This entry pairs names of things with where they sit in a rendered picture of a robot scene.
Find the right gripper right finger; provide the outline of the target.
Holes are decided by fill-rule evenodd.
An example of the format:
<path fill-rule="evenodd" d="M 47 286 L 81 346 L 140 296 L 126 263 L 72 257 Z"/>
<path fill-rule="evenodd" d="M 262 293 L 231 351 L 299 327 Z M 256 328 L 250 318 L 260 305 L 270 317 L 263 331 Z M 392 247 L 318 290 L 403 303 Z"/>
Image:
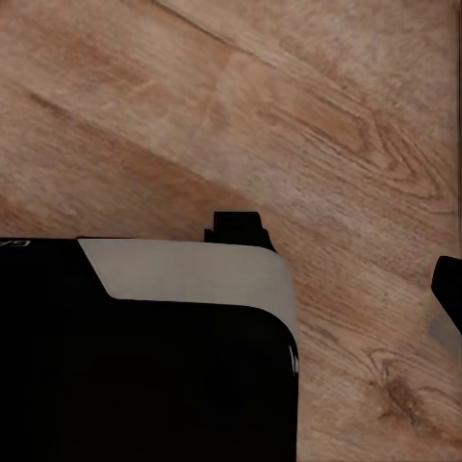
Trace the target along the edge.
<path fill-rule="evenodd" d="M 433 273 L 431 289 L 462 334 L 462 260 L 442 255 Z"/>

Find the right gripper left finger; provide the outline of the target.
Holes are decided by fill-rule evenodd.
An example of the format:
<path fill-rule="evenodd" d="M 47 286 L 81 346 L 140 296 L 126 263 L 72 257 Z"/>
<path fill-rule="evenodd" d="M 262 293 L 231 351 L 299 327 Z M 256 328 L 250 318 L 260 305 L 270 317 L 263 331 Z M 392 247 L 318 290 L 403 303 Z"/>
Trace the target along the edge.
<path fill-rule="evenodd" d="M 41 256 L 0 267 L 0 371 L 49 293 L 48 272 Z"/>

